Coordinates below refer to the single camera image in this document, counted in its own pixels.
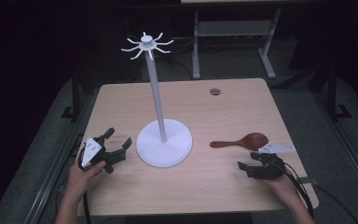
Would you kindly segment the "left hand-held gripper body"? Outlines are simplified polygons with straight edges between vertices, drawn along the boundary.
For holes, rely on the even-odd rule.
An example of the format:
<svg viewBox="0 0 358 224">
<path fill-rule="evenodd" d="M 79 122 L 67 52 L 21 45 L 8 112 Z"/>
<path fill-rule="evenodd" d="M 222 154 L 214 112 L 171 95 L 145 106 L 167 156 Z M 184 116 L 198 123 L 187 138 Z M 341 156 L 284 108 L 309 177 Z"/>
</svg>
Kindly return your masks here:
<svg viewBox="0 0 358 224">
<path fill-rule="evenodd" d="M 78 167 L 84 170 L 89 164 L 95 165 L 100 161 L 105 161 L 106 165 L 104 166 L 104 170 L 108 174 L 112 174 L 114 172 L 113 165 L 108 162 L 111 154 L 106 151 L 104 146 L 105 138 L 103 136 L 100 137 L 89 137 L 86 140 L 85 145 L 80 150 L 78 162 Z"/>
</svg>

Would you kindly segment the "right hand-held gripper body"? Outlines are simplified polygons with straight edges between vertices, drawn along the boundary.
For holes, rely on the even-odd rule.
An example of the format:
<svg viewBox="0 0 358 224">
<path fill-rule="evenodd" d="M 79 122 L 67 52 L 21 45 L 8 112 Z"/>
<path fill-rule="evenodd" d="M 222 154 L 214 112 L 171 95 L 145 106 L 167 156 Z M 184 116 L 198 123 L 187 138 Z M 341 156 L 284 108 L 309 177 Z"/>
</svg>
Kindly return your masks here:
<svg viewBox="0 0 358 224">
<path fill-rule="evenodd" d="M 256 179 L 276 179 L 281 177 L 284 172 L 284 162 L 278 156 L 283 152 L 294 152 L 294 146 L 285 146 L 268 142 L 265 146 L 257 150 L 260 153 L 262 160 L 261 166 L 254 166 Z"/>
</svg>

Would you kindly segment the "brown wooden spoon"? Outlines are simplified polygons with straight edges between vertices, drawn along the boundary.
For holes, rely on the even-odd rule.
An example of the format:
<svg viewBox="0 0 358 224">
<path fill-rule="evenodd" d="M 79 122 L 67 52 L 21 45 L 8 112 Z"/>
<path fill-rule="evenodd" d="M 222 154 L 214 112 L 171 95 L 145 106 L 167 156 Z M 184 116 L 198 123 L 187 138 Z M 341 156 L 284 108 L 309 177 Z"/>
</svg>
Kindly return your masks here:
<svg viewBox="0 0 358 224">
<path fill-rule="evenodd" d="M 212 141 L 211 147 L 245 147 L 252 151 L 257 151 L 269 142 L 268 138 L 262 133 L 248 133 L 242 139 L 237 141 Z"/>
</svg>

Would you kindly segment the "white hook rack stand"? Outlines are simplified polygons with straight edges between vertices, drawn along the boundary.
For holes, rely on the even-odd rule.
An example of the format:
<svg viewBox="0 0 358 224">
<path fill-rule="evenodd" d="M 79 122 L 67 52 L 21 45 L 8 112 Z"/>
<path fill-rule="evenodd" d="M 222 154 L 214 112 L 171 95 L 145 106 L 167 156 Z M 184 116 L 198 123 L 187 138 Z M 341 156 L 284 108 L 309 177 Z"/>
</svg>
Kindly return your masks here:
<svg viewBox="0 0 358 224">
<path fill-rule="evenodd" d="M 153 37 L 143 32 L 139 41 L 128 38 L 134 45 L 132 49 L 122 49 L 125 52 L 137 50 L 137 54 L 131 57 L 135 60 L 141 54 L 145 55 L 154 100 L 157 119 L 150 122 L 140 131 L 136 141 L 136 149 L 140 158 L 147 164 L 157 168 L 169 168 L 181 163 L 190 153 L 193 145 L 193 137 L 184 123 L 175 119 L 165 119 L 158 86 L 158 73 L 155 63 L 154 51 L 168 54 L 169 50 L 163 50 L 160 46 L 168 46 L 172 43 L 160 42 L 163 33 Z"/>
</svg>

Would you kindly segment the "person's right hand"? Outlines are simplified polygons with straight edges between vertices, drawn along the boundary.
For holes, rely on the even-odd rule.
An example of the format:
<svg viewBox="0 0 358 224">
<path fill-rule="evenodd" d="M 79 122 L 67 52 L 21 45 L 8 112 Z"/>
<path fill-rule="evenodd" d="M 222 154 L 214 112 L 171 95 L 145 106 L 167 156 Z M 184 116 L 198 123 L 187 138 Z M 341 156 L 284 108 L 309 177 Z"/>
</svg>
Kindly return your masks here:
<svg viewBox="0 0 358 224">
<path fill-rule="evenodd" d="M 285 205 L 292 203 L 298 196 L 296 186 L 287 175 L 282 175 L 276 179 L 261 179 L 274 195 Z"/>
</svg>

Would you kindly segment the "person's left hand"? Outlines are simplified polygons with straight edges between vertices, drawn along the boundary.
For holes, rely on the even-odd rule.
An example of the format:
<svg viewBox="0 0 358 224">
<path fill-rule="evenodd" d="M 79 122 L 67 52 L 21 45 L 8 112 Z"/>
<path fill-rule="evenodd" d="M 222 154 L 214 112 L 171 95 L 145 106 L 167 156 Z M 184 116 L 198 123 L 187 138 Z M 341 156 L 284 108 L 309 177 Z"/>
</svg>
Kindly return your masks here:
<svg viewBox="0 0 358 224">
<path fill-rule="evenodd" d="M 65 196 L 72 201 L 79 202 L 83 194 L 89 188 L 92 178 L 99 175 L 103 171 L 105 165 L 105 161 L 100 161 L 97 164 L 82 170 L 76 163 L 74 163 L 70 167 Z"/>
</svg>

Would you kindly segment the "dark metal stand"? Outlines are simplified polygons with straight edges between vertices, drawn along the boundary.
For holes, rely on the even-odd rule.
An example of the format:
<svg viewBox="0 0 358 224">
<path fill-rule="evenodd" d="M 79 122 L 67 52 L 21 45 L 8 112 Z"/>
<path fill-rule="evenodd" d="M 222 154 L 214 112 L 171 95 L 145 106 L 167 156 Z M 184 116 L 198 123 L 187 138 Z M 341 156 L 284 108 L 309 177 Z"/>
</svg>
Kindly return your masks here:
<svg viewBox="0 0 358 224">
<path fill-rule="evenodd" d="M 79 118 L 80 111 L 81 111 L 81 105 L 80 105 L 81 84 L 80 84 L 80 76 L 78 72 L 75 72 L 72 75 L 71 90 L 72 90 L 72 104 L 64 109 L 62 113 L 62 119 L 70 119 L 72 122 L 75 122 Z"/>
<path fill-rule="evenodd" d="M 331 63 L 324 66 L 327 82 L 326 112 L 328 116 L 337 121 L 338 119 L 350 119 L 351 113 L 345 105 L 337 103 L 337 71 Z"/>
</svg>

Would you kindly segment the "aluminium floor rail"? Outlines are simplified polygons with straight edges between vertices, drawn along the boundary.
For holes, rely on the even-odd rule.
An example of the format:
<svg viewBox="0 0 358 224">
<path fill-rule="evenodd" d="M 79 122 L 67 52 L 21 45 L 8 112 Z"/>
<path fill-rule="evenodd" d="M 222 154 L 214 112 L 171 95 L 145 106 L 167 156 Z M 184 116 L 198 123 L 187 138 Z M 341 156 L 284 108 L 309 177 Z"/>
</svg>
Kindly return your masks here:
<svg viewBox="0 0 358 224">
<path fill-rule="evenodd" d="M 71 148 L 78 139 L 79 132 L 80 128 L 76 125 L 72 125 L 63 136 L 62 143 L 58 147 L 58 151 L 55 153 L 53 161 L 48 163 L 48 172 L 43 179 L 42 186 L 36 193 L 34 202 L 23 224 L 38 224 L 48 204 L 48 199 L 53 188 L 66 164 L 66 160 L 71 154 Z"/>
<path fill-rule="evenodd" d="M 347 110 L 345 105 L 338 105 L 338 113 L 334 112 L 333 114 L 330 114 L 327 110 L 326 102 L 319 93 L 313 93 L 312 97 L 319 106 L 320 110 L 323 112 L 325 119 L 333 129 L 333 132 L 339 143 L 344 148 L 349 158 L 351 167 L 358 177 L 358 153 L 355 151 L 353 143 L 350 141 L 350 139 L 344 133 L 343 129 L 338 124 L 338 121 L 340 119 L 351 119 L 350 112 Z"/>
</svg>

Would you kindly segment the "grey metal frame desk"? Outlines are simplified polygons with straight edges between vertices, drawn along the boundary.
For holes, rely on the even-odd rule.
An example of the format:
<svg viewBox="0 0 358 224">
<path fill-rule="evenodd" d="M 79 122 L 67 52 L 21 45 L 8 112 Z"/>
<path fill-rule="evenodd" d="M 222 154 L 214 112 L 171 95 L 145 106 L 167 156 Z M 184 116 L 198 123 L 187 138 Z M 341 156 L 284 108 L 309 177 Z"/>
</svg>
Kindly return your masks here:
<svg viewBox="0 0 358 224">
<path fill-rule="evenodd" d="M 261 36 L 266 41 L 262 48 L 258 50 L 260 60 L 264 66 L 268 78 L 274 79 L 276 74 L 269 60 L 269 48 L 275 34 L 282 10 L 274 9 L 274 14 L 267 20 L 202 20 L 200 11 L 194 12 L 193 23 L 193 51 L 192 51 L 192 77 L 200 79 L 200 56 L 199 38 L 200 37 L 220 37 L 220 36 Z"/>
</svg>

